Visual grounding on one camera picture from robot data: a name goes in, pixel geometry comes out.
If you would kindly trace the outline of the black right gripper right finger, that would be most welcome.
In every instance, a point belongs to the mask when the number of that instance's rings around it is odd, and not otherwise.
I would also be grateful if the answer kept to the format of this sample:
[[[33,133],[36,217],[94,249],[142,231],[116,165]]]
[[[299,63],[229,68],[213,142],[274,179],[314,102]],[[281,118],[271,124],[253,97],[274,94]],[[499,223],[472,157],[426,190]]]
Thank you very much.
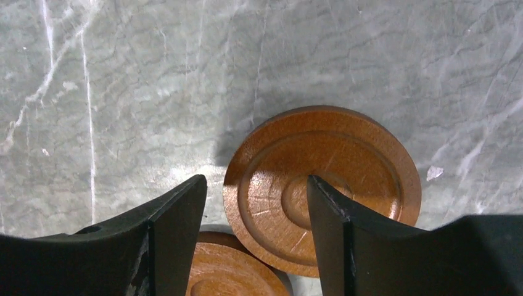
[[[425,231],[318,176],[307,198],[324,295],[522,294],[521,215],[467,215]]]

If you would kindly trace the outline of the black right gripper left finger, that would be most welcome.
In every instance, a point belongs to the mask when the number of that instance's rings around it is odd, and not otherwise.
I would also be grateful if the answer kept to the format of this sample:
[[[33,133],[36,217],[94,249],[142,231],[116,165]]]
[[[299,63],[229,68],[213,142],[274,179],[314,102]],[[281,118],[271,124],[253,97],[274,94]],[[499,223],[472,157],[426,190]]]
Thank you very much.
[[[2,295],[184,295],[207,198],[195,175],[74,234],[1,236]]]

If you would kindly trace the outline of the brown wooden coaster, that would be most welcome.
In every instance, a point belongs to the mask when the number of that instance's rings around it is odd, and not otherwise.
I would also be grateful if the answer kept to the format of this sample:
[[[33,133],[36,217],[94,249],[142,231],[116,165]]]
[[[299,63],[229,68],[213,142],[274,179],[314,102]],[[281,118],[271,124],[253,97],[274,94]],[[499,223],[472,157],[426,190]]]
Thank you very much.
[[[223,181],[233,233],[250,253],[280,271],[319,275],[307,200],[311,175],[390,219],[410,226],[418,220],[419,173],[390,131],[342,107],[288,110],[244,139]]]
[[[286,278],[253,256],[232,234],[199,233],[186,295],[291,295]]]

